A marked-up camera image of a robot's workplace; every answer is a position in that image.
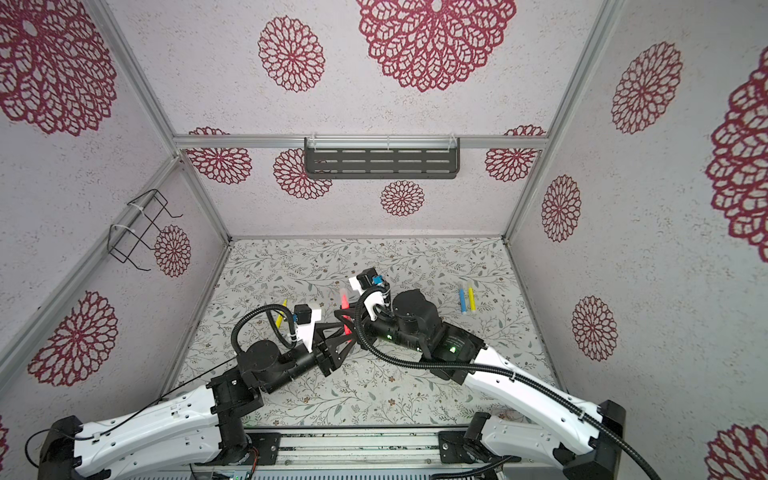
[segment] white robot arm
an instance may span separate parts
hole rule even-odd
[[[361,294],[363,306],[336,310],[336,323],[321,323],[317,305],[297,305],[293,313],[282,306],[254,310],[280,311],[289,321],[293,317],[298,342],[285,353],[265,339],[243,351],[237,334],[246,319],[232,335],[237,365],[207,385],[133,415],[85,424],[74,416],[58,420],[43,444],[38,479],[121,480],[172,465],[249,462],[249,439],[240,419],[263,406],[261,392],[271,393],[314,367],[330,375],[355,343],[386,357],[373,347],[376,339],[422,353],[418,366],[405,366],[429,369],[498,399],[535,423],[475,414],[461,445],[454,445],[468,461],[514,455],[518,461],[524,457],[562,468],[566,478],[615,479],[621,450],[606,430],[621,438],[624,409],[619,405],[606,401],[598,406],[547,385],[482,339],[442,322],[419,290],[391,300],[388,284],[374,269],[364,270],[350,284]],[[352,333],[344,334],[344,326]]]

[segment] black cable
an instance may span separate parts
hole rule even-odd
[[[650,466],[650,464],[645,460],[645,458],[643,458],[642,455],[640,455],[640,453],[637,452],[637,450],[632,448],[631,445],[626,443],[623,438],[613,433],[613,431],[611,431],[608,427],[603,425],[601,422],[599,422],[595,418],[584,413],[580,408],[578,408],[573,403],[569,402],[568,400],[558,395],[557,393],[552,392],[549,388],[547,388],[546,386],[543,386],[541,383],[536,382],[533,379],[529,379],[527,376],[517,375],[515,372],[512,372],[511,370],[503,369],[497,366],[482,365],[480,363],[408,362],[406,360],[401,360],[393,356],[389,356],[384,352],[378,350],[371,343],[362,325],[362,318],[363,318],[364,312],[366,311],[364,302],[366,298],[368,298],[374,292],[384,293],[385,290],[380,286],[374,286],[362,293],[360,298],[357,300],[357,305],[355,307],[354,323],[355,323],[355,331],[357,333],[357,339],[358,339],[358,342],[360,343],[360,346],[369,350],[376,357],[380,358],[381,360],[384,360],[387,363],[391,363],[395,366],[399,366],[407,369],[465,370],[468,372],[494,373],[496,375],[509,377],[509,379],[513,382],[520,382],[523,385],[527,385],[535,390],[538,390],[539,392],[553,399],[560,405],[564,406],[570,412],[574,413],[575,415],[578,415],[579,418],[582,419],[582,421],[595,427],[600,433],[605,434],[609,439],[611,439],[611,441],[613,441],[616,445],[618,445],[619,448],[624,450],[627,453],[627,455],[629,455],[630,458],[632,458],[637,463],[637,466],[643,469],[643,472],[645,472],[645,474],[648,475],[648,478],[650,478],[651,480],[661,480],[661,477],[656,473],[654,468]]]
[[[270,321],[270,326],[272,327],[272,331],[275,332],[275,336],[277,339],[282,343],[287,349],[292,349],[296,347],[296,336],[294,335],[292,338],[292,341],[289,342],[285,339],[282,333],[277,329],[277,324],[275,323],[275,318],[272,316],[272,310],[266,311],[266,317]],[[288,322],[288,328],[293,326],[295,329],[296,327],[293,325],[293,319],[285,319],[286,322]]]
[[[283,316],[286,317],[286,321],[288,322],[288,328],[290,329],[290,334],[293,338],[296,338],[296,326],[293,325],[293,314],[288,310],[287,307],[278,305],[277,303],[271,303],[270,305],[262,305],[259,308],[255,310],[251,310],[250,312],[246,313],[245,316],[239,320],[237,320],[237,323],[235,323],[235,326],[232,328],[232,334],[230,335],[230,342],[232,343],[232,348],[234,349],[235,353],[237,355],[240,355],[243,352],[243,349],[240,347],[240,344],[237,342],[237,335],[240,333],[240,329],[243,328],[243,326],[252,320],[256,315],[260,315],[261,313],[267,312],[267,311],[274,311],[274,312],[280,312],[283,314]],[[273,325],[273,329],[275,332],[277,332],[277,326]]]
[[[198,375],[198,376],[196,376],[196,377],[194,377],[194,378],[192,378],[192,379],[189,379],[189,380],[187,380],[186,382],[182,383],[182,384],[181,384],[181,385],[179,385],[178,387],[176,387],[176,388],[174,388],[174,389],[171,389],[171,390],[168,390],[168,391],[167,391],[167,392],[165,392],[163,395],[161,395],[161,396],[157,397],[155,400],[152,400],[152,402],[150,402],[149,404],[147,404],[147,405],[146,405],[144,408],[142,408],[141,410],[138,410],[138,411],[134,412],[134,414],[133,414],[133,415],[131,415],[131,416],[129,416],[127,419],[123,420],[122,422],[118,423],[117,425],[115,425],[115,426],[113,426],[113,427],[110,427],[108,430],[106,430],[106,431],[104,431],[104,432],[100,432],[100,433],[99,433],[99,436],[101,436],[101,435],[107,435],[109,432],[112,432],[112,431],[113,431],[113,430],[115,430],[117,427],[120,427],[120,426],[123,426],[123,425],[125,425],[125,423],[126,423],[128,420],[131,420],[131,419],[135,418],[135,417],[136,417],[136,415],[138,415],[138,414],[142,413],[144,410],[148,409],[149,407],[151,407],[151,406],[152,406],[152,405],[154,405],[155,403],[157,403],[157,402],[161,401],[161,400],[162,400],[162,399],[163,399],[165,396],[167,396],[167,395],[169,395],[169,394],[171,394],[171,393],[173,393],[173,392],[177,391],[178,389],[180,389],[181,387],[183,387],[183,386],[185,386],[185,385],[189,385],[190,383],[192,383],[192,382],[194,382],[195,380],[199,379],[201,376],[203,376],[203,375],[205,375],[205,374],[207,374],[207,373],[209,373],[209,372],[212,372],[213,370],[215,370],[215,369],[219,368],[220,366],[224,365],[225,363],[229,363],[229,362],[231,362],[231,361],[232,361],[232,360],[234,360],[234,359],[235,359],[235,357],[232,357],[231,359],[227,359],[227,360],[224,360],[222,363],[220,363],[220,364],[216,365],[215,367],[212,367],[212,368],[210,368],[210,369],[206,370],[205,372],[202,372],[200,375]],[[38,464],[36,464],[34,461],[32,461],[32,457],[30,457],[30,456],[29,456],[29,442],[30,442],[30,441],[31,441],[31,440],[32,440],[34,437],[36,437],[36,436],[40,435],[41,433],[43,433],[43,432],[49,432],[49,431],[51,431],[51,430],[52,430],[52,431],[54,431],[54,432],[57,432],[57,433],[59,433],[60,435],[63,435],[63,436],[65,436],[65,437],[67,437],[67,438],[68,438],[68,439],[70,439],[70,440],[92,440],[92,439],[94,438],[94,436],[93,436],[93,435],[91,435],[90,437],[82,437],[82,438],[81,438],[81,437],[73,437],[73,436],[71,436],[71,435],[68,435],[68,434],[66,434],[66,433],[62,432],[61,430],[57,430],[57,429],[42,429],[42,430],[40,430],[39,432],[35,432],[35,433],[33,433],[32,435],[30,435],[30,436],[29,436],[29,438],[27,438],[27,442],[24,444],[24,455],[26,455],[26,457],[27,457],[27,462],[31,463],[31,464],[32,464],[32,466],[33,466],[33,467],[35,467],[35,468],[39,468],[39,467],[38,467]]]
[[[465,470],[463,472],[433,473],[429,476],[429,480],[438,480],[439,478],[473,478],[476,475],[480,475],[481,473],[486,473],[488,470],[493,470],[499,465],[503,465],[506,462],[509,462],[513,458],[516,458],[516,457],[514,457],[513,455],[507,455],[505,457],[501,457],[499,460],[496,460],[493,463],[483,465],[482,467],[478,467],[473,470]]]

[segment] metal base plate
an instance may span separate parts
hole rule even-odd
[[[253,441],[253,447],[259,452],[259,459],[256,465],[275,465],[277,453],[280,451],[280,433],[249,433],[248,436]],[[249,453],[248,458],[243,465],[253,465],[253,454]]]

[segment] red flower motif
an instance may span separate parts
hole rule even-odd
[[[313,180],[307,177],[304,150],[300,148],[280,152],[273,165],[273,174],[280,188],[304,200],[322,197],[333,185],[331,180]]]
[[[8,443],[5,441],[5,436],[8,434],[8,429],[2,426],[2,417],[0,416],[0,472],[2,472],[2,461],[5,458],[5,453],[8,451]]]
[[[674,44],[662,41],[639,54],[616,85],[611,109],[616,128],[633,134],[654,124],[674,98],[682,69]]]
[[[195,128],[190,135],[229,135],[218,128]],[[250,175],[250,157],[245,148],[187,149],[197,171],[220,184],[238,184]]]
[[[541,224],[553,242],[570,237],[581,215],[581,192],[573,178],[561,175],[552,181],[541,202]]]
[[[181,228],[168,225],[154,242],[154,259],[168,276],[180,276],[187,271],[192,257],[190,239]]]
[[[27,366],[40,383],[73,386],[99,370],[114,348],[118,318],[99,292],[85,292],[78,306]]]
[[[109,50],[80,2],[0,4],[0,103],[13,121],[78,136],[111,115]]]
[[[586,296],[574,308],[571,320],[574,338],[582,352],[598,362],[606,360],[616,348],[614,314],[603,300]]]
[[[732,425],[708,442],[704,461],[709,480],[764,480],[768,478],[768,432],[760,425]]]
[[[325,71],[323,47],[312,30],[295,18],[274,18],[259,38],[261,65],[288,91],[307,91]]]
[[[728,234],[746,239],[768,262],[768,48],[750,79],[728,98],[725,121],[712,133],[707,176],[712,207],[730,221]]]
[[[526,135],[538,137],[547,132],[541,127],[520,125],[507,130],[504,135]],[[534,148],[493,148],[485,154],[485,169],[496,180],[505,182],[525,178],[536,160],[538,151]]]
[[[384,187],[382,207],[397,217],[407,217],[419,211],[424,204],[424,190],[411,181],[398,180]]]
[[[465,81],[504,41],[514,0],[357,0],[360,33],[382,73],[402,87],[445,90]]]

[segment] floral patterned floor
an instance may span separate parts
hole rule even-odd
[[[446,322],[480,336],[521,368],[554,385],[549,361],[498,238],[238,241],[178,382],[232,356],[232,326],[257,306],[282,303],[286,298],[292,308],[297,303],[318,302],[324,320],[333,321],[339,287],[350,274],[368,266],[374,266],[392,284],[393,297],[420,288]],[[460,281],[475,286],[477,312],[461,314]],[[287,332],[285,324],[281,329]],[[243,347],[260,338],[275,340],[265,316],[240,332]],[[420,355],[391,344],[377,345],[403,359],[416,360]],[[467,423],[475,412],[525,421],[494,399],[428,372],[391,366],[359,347],[347,357],[342,371],[326,378],[315,369],[280,391],[265,394],[264,400],[264,407],[247,418],[248,426],[447,425]]]

